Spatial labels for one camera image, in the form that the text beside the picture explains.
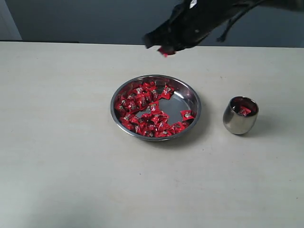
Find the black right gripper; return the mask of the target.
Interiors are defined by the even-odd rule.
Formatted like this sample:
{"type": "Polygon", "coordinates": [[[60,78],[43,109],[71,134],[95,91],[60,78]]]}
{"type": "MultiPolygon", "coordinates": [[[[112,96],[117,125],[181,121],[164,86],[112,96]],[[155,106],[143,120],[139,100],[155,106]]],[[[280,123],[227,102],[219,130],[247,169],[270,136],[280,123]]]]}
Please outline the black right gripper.
{"type": "Polygon", "coordinates": [[[185,0],[175,7],[168,23],[143,36],[147,49],[161,46],[176,52],[192,48],[205,39],[216,27],[228,22],[224,34],[248,11],[262,0],[185,0]]]}

